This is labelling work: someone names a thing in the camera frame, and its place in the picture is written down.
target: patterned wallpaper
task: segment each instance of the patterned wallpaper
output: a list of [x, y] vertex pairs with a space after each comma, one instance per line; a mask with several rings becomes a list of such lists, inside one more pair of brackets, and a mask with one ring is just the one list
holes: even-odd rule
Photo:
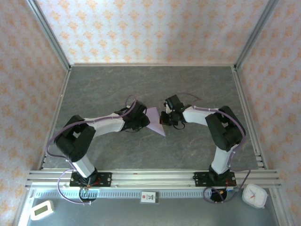
[[234, 64], [268, 0], [38, 0], [71, 64]]
[[281, 0], [239, 72], [270, 168], [301, 225], [301, 1]]
[[0, 1], [0, 225], [37, 166], [65, 71], [25, 0]]

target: label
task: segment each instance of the label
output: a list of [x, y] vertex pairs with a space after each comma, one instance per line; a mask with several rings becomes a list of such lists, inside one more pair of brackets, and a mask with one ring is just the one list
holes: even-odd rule
[[158, 203], [157, 192], [141, 192], [141, 203]]

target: gray floor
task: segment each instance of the gray floor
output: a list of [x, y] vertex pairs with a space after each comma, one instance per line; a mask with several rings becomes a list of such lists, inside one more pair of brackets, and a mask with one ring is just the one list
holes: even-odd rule
[[[179, 92], [202, 98], [197, 106], [228, 105], [245, 129], [246, 121], [230, 67], [74, 67], [72, 68], [55, 131], [76, 114], [95, 118], [124, 107], [134, 94], [147, 107], [164, 110], [164, 100]], [[179, 95], [184, 104], [193, 98]], [[148, 128], [138, 133], [110, 133], [93, 140], [88, 157], [98, 170], [199, 169], [206, 170], [214, 158], [215, 145], [207, 127], [189, 123], [183, 130], [164, 127], [166, 137]], [[60, 153], [53, 145], [50, 152]], [[44, 168], [69, 168], [61, 159], [47, 157]], [[247, 132], [246, 143], [232, 161], [234, 169], [256, 169]]]
[[[91, 206], [52, 199], [55, 212], [29, 226], [278, 226], [270, 195], [265, 209], [245, 204], [241, 197], [224, 204], [203, 199], [160, 199], [140, 204], [139, 199], [101, 199]], [[46, 199], [35, 199], [34, 206]]]

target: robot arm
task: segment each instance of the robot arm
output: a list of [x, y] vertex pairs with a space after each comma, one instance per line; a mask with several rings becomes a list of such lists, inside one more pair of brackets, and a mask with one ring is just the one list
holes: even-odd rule
[[95, 119], [83, 119], [79, 115], [72, 116], [65, 126], [79, 121], [87, 121], [87, 123], [67, 129], [54, 140], [55, 145], [68, 157], [84, 183], [92, 184], [97, 179], [97, 170], [87, 157], [93, 138], [126, 129], [138, 131], [150, 123], [144, 113], [146, 106], [143, 103], [136, 101], [131, 112], [121, 117], [129, 109], [126, 107], [108, 116]]
[[[239, 128], [230, 119], [219, 113], [199, 111], [191, 105], [184, 106], [177, 95], [166, 99], [164, 106], [166, 111], [161, 112], [161, 124], [177, 126], [180, 121], [182, 123], [193, 122], [208, 126], [216, 145], [214, 160], [209, 167], [209, 172], [212, 172], [212, 180], [218, 180], [227, 174], [231, 152], [242, 141]], [[228, 114], [242, 127], [228, 106], [215, 110]]]

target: clock face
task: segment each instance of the clock face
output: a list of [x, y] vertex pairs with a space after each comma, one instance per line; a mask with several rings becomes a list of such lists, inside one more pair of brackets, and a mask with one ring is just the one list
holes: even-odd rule
[[248, 184], [243, 192], [243, 200], [257, 208], [264, 207], [267, 196], [267, 192], [263, 188], [253, 184]]

